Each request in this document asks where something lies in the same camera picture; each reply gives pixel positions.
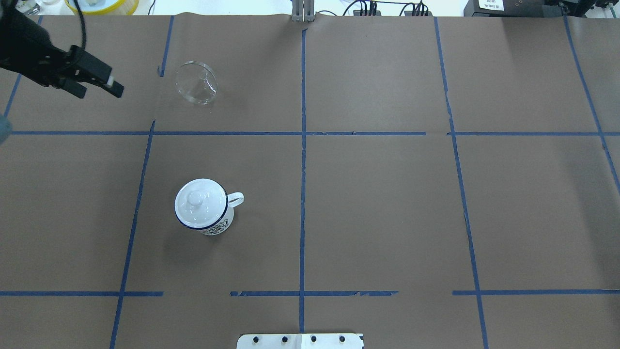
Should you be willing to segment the white mug lid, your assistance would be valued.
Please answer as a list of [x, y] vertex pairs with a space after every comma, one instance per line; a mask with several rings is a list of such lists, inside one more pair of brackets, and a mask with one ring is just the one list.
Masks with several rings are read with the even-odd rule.
[[224, 217], [228, 210], [228, 194], [216, 181], [195, 179], [179, 189], [173, 208], [181, 224], [203, 230], [219, 223]]

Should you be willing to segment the clear glass funnel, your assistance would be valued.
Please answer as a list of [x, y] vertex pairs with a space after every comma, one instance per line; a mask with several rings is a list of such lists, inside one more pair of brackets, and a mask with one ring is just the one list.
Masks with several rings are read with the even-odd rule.
[[218, 83], [215, 73], [207, 64], [188, 61], [176, 71], [175, 88], [186, 101], [207, 105], [217, 97]]

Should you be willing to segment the clear plastic bottle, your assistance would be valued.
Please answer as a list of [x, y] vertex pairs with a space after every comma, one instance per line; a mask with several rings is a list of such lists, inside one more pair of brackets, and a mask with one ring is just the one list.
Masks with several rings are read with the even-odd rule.
[[41, 10], [41, 7], [36, 0], [8, 0], [7, 5], [27, 16], [38, 14]]

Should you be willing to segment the yellow tape roll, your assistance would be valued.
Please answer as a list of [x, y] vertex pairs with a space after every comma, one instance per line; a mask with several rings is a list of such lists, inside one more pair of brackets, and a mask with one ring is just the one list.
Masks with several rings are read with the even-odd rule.
[[135, 13], [140, 0], [65, 0], [64, 4], [73, 11], [89, 16], [130, 16]]

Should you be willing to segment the white enamel mug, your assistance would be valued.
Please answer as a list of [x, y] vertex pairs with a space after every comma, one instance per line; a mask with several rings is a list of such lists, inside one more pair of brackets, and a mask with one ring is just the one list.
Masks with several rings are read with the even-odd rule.
[[199, 178], [183, 185], [173, 204], [177, 221], [206, 236], [226, 231], [234, 220], [234, 209], [245, 201], [241, 192], [226, 192], [212, 179]]

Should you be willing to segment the black computer box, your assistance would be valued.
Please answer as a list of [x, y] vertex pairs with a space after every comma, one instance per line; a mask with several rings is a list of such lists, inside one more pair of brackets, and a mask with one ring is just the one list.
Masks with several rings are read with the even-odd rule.
[[564, 16], [564, 10], [550, 0], [468, 0], [465, 17], [528, 17]]

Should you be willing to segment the aluminium frame post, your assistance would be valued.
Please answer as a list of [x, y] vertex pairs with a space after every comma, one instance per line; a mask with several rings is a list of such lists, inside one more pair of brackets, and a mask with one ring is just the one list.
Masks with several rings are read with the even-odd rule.
[[291, 0], [292, 22], [314, 22], [315, 0]]

